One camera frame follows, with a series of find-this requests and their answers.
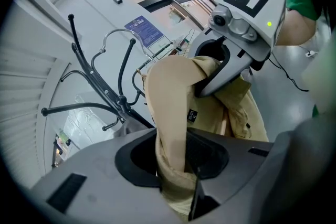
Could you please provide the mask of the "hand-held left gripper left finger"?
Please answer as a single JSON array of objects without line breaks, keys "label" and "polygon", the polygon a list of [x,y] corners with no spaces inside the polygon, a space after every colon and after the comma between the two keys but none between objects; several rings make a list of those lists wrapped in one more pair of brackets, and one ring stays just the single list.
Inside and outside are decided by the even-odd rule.
[{"label": "hand-held left gripper left finger", "polygon": [[90,145],[31,191],[54,224],[182,224],[156,176],[154,129]]}]

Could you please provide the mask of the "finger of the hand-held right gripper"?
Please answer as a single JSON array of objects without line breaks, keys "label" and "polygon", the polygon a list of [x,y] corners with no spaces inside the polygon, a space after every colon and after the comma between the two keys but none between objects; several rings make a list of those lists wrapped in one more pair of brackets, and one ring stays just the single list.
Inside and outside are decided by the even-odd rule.
[{"label": "finger of the hand-held right gripper", "polygon": [[240,73],[250,66],[253,59],[234,43],[202,43],[196,53],[216,53],[223,56],[222,63],[211,73],[211,75],[195,86],[197,97],[212,95],[224,85],[236,79]]},{"label": "finger of the hand-held right gripper", "polygon": [[204,47],[202,43],[212,39],[218,40],[220,38],[223,38],[223,35],[219,33],[208,33],[207,35],[205,33],[200,33],[190,46],[189,57],[193,58],[196,56],[201,56],[202,54],[200,53],[200,50]]}]

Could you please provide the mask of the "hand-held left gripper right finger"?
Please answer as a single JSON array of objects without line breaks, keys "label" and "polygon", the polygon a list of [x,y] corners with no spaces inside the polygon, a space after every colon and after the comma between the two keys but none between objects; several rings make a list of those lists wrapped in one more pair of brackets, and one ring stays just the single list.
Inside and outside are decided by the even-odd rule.
[{"label": "hand-held left gripper right finger", "polygon": [[274,142],[187,130],[186,159],[196,189],[189,220],[201,224],[266,224],[306,201],[336,161],[336,115],[320,115]]}]

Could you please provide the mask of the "beige shirt clothes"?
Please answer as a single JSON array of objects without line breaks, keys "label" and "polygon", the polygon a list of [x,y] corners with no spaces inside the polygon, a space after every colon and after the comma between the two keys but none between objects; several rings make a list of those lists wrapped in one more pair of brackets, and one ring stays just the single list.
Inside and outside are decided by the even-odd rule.
[{"label": "beige shirt clothes", "polygon": [[187,221],[196,187],[196,175],[186,161],[186,131],[202,131],[267,142],[262,116],[242,76],[198,98],[196,84],[212,75],[220,62],[207,56],[168,56],[148,71],[144,90],[156,125],[155,156],[162,179],[162,196]]}]

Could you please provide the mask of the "silver wire hanger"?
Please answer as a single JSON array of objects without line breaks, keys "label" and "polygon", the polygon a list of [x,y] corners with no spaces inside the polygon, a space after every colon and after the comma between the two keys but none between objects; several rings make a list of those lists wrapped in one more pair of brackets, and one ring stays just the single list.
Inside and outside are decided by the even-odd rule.
[{"label": "silver wire hanger", "polygon": [[148,59],[152,62],[156,62],[156,60],[150,56],[146,51],[145,51],[145,47],[144,47],[144,44],[143,44],[143,41],[141,39],[141,37],[134,31],[132,30],[128,30],[128,29],[114,29],[112,31],[109,31],[105,36],[104,36],[104,39],[103,39],[103,46],[100,48],[100,52],[101,53],[105,53],[106,51],[106,46],[107,46],[107,39],[110,35],[112,35],[113,33],[116,33],[116,32],[127,32],[127,33],[131,33],[139,42],[140,42],[140,45],[141,45],[141,49],[143,51],[143,53],[148,57]]}]

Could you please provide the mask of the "black coat stand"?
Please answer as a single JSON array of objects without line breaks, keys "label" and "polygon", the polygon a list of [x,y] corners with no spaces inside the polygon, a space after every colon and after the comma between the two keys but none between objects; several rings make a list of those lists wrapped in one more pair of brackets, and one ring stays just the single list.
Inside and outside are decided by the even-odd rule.
[{"label": "black coat stand", "polygon": [[80,108],[98,108],[106,110],[112,114],[114,114],[117,118],[115,123],[109,124],[107,126],[104,126],[102,128],[103,131],[106,131],[113,126],[115,126],[118,122],[121,122],[122,124],[125,122],[126,117],[133,117],[137,120],[139,120],[141,123],[148,126],[151,124],[148,122],[145,118],[143,118],[138,112],[132,109],[132,106],[129,105],[129,102],[127,101],[126,97],[123,94],[122,91],[122,77],[123,73],[126,67],[126,64],[128,62],[128,58],[130,56],[130,53],[132,51],[133,46],[138,41],[135,37],[130,39],[129,47],[125,53],[120,71],[118,76],[118,91],[119,94],[116,94],[115,91],[112,90],[112,88],[107,84],[107,82],[102,78],[100,73],[95,68],[95,59],[98,58],[101,54],[100,50],[97,54],[95,54],[92,59],[91,63],[89,63],[85,55],[81,49],[81,45],[79,43],[79,39],[77,36],[76,28],[75,28],[75,21],[74,21],[74,14],[68,15],[68,20],[70,22],[70,27],[73,35],[74,42],[71,44],[71,48],[73,52],[76,55],[76,58],[82,68],[82,70],[72,70],[62,76],[60,78],[60,82],[63,82],[66,78],[68,78],[72,74],[79,74],[90,84],[90,86],[94,89],[94,91],[99,95],[99,97],[105,102],[105,105],[98,104],[98,103],[76,103],[76,104],[70,104],[70,105],[64,105],[64,106],[58,106],[55,108],[42,108],[41,114],[42,116],[46,117],[50,114],[64,112],[64,111],[70,111]]}]

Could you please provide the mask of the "person's right forearm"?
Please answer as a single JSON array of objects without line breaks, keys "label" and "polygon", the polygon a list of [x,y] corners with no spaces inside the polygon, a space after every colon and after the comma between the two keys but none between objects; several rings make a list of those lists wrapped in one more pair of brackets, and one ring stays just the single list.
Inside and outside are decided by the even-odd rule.
[{"label": "person's right forearm", "polygon": [[296,10],[287,11],[277,46],[299,46],[311,39],[316,32],[316,21],[302,16]]}]

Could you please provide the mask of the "white poster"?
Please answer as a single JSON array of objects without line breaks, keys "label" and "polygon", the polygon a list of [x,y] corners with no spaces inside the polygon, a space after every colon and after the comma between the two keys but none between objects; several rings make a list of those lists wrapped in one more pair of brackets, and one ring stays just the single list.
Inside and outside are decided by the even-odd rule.
[{"label": "white poster", "polygon": [[161,59],[167,55],[174,48],[173,42],[166,36],[161,37],[155,41],[151,46],[147,47],[151,55],[154,55],[155,59]]}]

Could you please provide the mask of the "black garment rack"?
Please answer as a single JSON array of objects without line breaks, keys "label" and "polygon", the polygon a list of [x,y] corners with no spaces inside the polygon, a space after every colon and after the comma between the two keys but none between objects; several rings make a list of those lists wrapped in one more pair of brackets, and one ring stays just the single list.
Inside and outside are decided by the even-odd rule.
[{"label": "black garment rack", "polygon": [[[170,43],[168,43],[167,45],[165,45],[164,47],[162,47],[157,53],[155,53],[155,54],[152,56],[152,58],[157,57],[160,53],[162,53],[164,50],[166,50],[166,49],[169,48],[170,46],[173,47],[173,48],[172,48],[172,50],[173,50],[172,54],[175,54],[176,51],[180,52],[180,51],[182,51],[181,46],[182,46],[184,43],[185,43],[185,38],[179,40],[178,42],[171,41]],[[131,81],[132,81],[132,85],[133,85],[133,87],[135,88],[135,90],[136,90],[137,93],[136,93],[135,100],[134,100],[133,102],[129,103],[130,106],[135,105],[135,104],[137,103],[137,101],[138,101],[138,99],[139,99],[140,96],[143,96],[143,97],[145,98],[145,94],[144,94],[144,92],[136,86],[134,80],[135,80],[135,75],[136,75],[136,74],[139,74],[141,77],[143,77],[143,75],[142,75],[142,73],[140,72],[140,70],[143,69],[146,65],[148,65],[151,61],[152,61],[152,60],[149,59],[149,60],[147,60],[146,62],[144,62],[139,68],[137,68],[137,70],[134,72],[134,74],[133,74],[133,76],[132,76],[132,80],[131,80]]]}]

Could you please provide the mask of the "gray cap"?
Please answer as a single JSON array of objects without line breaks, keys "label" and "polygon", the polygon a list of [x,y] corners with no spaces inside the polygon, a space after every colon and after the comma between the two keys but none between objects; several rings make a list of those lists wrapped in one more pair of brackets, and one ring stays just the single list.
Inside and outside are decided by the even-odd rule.
[{"label": "gray cap", "polygon": [[132,136],[139,137],[148,134],[149,132],[153,131],[154,128],[154,125],[149,124],[146,126],[133,117],[126,117],[125,122],[117,131],[114,132],[113,139]]}]

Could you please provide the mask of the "blue poster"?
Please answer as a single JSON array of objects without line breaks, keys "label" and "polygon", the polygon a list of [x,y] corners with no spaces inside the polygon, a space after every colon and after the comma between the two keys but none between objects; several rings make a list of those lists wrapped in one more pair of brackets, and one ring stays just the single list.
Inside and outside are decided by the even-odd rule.
[{"label": "blue poster", "polygon": [[164,36],[163,33],[144,16],[137,17],[127,23],[124,27],[138,34],[145,48],[148,48]]}]

